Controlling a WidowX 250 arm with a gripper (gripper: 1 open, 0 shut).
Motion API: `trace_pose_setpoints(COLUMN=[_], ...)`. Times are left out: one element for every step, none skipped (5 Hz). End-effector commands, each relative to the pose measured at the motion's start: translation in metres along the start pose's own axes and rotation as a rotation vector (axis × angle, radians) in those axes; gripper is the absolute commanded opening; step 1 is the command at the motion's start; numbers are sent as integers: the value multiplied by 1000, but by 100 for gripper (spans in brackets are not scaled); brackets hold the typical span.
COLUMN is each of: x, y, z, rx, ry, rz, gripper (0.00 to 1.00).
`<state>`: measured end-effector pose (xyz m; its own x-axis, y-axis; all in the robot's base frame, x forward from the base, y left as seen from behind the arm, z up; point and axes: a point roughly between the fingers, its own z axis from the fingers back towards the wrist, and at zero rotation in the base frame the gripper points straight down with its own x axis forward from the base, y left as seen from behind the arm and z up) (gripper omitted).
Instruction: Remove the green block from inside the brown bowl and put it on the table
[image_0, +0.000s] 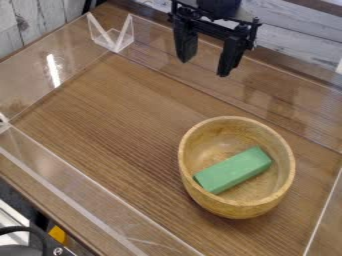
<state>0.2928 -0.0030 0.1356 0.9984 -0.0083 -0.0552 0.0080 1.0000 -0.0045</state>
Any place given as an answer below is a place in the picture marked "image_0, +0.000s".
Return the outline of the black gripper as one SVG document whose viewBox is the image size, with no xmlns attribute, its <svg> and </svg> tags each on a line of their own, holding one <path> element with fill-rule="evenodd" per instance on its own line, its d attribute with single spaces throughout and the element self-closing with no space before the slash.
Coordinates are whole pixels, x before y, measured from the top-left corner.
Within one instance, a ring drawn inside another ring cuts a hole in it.
<svg viewBox="0 0 342 256">
<path fill-rule="evenodd" d="M 242 8 L 242 0 L 171 0 L 168 13 L 175 49 L 186 63 L 196 55 L 198 33 L 224 40 L 216 74 L 230 75 L 239 65 L 246 48 L 255 47 L 261 19 Z"/>
</svg>

